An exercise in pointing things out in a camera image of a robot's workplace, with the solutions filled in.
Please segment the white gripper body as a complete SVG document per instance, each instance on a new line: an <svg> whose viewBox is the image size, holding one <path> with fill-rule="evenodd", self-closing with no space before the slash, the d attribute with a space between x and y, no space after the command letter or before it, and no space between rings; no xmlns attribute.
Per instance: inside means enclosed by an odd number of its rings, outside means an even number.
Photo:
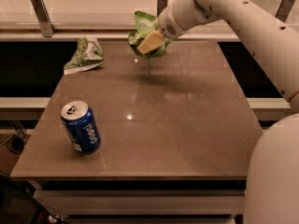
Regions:
<svg viewBox="0 0 299 224"><path fill-rule="evenodd" d="M166 7L157 18L159 31L167 38L176 39L188 31L190 13L175 5Z"/></svg>

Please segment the yellow taped gripper finger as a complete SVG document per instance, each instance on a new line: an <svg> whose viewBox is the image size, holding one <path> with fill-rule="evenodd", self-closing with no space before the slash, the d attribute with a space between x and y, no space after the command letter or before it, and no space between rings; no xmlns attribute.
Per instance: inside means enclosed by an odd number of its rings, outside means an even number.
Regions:
<svg viewBox="0 0 299 224"><path fill-rule="evenodd" d="M141 35L139 39L136 51L141 55L145 55L164 45L164 34L158 30L151 31L145 36Z"/></svg>

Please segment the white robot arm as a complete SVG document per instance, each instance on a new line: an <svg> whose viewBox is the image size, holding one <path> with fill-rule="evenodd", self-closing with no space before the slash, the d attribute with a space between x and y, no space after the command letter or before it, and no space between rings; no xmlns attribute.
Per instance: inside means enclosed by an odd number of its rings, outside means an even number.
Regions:
<svg viewBox="0 0 299 224"><path fill-rule="evenodd" d="M244 224L299 224L299 34L250 0L177 0L166 7L137 50L224 20L290 104L293 114L263 133L247 175Z"/></svg>

